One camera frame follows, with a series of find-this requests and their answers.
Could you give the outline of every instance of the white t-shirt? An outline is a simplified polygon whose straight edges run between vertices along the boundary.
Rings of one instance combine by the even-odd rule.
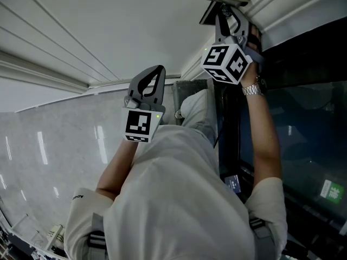
[[[113,202],[79,189],[65,232],[65,251],[81,257],[92,214],[104,217],[110,259],[254,259],[249,216],[273,224],[278,253],[286,244],[282,181],[259,182],[244,205],[218,175],[207,138],[182,126],[160,126],[140,144]]]

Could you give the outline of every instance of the shirt sleeve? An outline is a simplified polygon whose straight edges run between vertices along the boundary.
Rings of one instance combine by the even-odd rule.
[[[64,249],[69,259],[84,259],[93,213],[103,216],[112,204],[113,200],[89,189],[75,191],[64,235]]]
[[[250,217],[257,217],[270,223],[275,239],[277,255],[281,254],[287,243],[286,207],[282,180],[276,177],[260,181],[245,203]]]

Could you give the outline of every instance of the hand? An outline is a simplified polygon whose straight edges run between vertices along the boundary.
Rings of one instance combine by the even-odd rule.
[[[250,29],[250,33],[259,39],[259,31],[255,25],[252,25],[252,28]],[[248,42],[247,46],[256,52],[259,52],[255,44]],[[246,70],[246,73],[241,79],[241,84],[243,88],[246,88],[256,83],[256,77],[258,75],[257,69],[258,69],[258,64],[253,61],[253,63],[249,65],[249,67]]]

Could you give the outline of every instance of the pants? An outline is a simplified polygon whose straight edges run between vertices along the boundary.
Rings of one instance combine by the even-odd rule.
[[[197,129],[214,145],[217,131],[216,103],[213,93],[203,89],[188,96],[181,105],[182,126]]]

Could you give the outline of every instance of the metal watch band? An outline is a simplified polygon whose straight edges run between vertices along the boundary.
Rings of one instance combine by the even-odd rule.
[[[252,94],[261,94],[262,95],[258,83],[255,83],[255,84],[248,86],[246,88],[242,88],[242,92],[244,95],[252,95]]]

